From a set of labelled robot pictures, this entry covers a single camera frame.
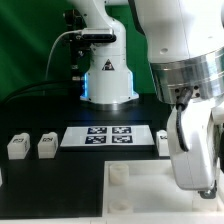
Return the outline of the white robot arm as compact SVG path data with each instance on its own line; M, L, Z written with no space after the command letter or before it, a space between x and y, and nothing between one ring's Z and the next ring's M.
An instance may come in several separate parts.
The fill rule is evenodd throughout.
M176 184L215 197L219 126L224 115L224 0L69 0L86 26L90 68L83 100L118 107L137 98L126 65L126 31L109 5L130 6L147 39L147 58L160 101L172 105L168 148Z

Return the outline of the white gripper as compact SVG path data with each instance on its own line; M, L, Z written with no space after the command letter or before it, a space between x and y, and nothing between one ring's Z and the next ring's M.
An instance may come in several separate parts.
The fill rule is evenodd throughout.
M220 133L213 120L212 104L191 100L181 113L187 152L180 148L176 119L177 109L173 108L167 122L167 138L175 181L183 190L198 190L202 199L215 199Z

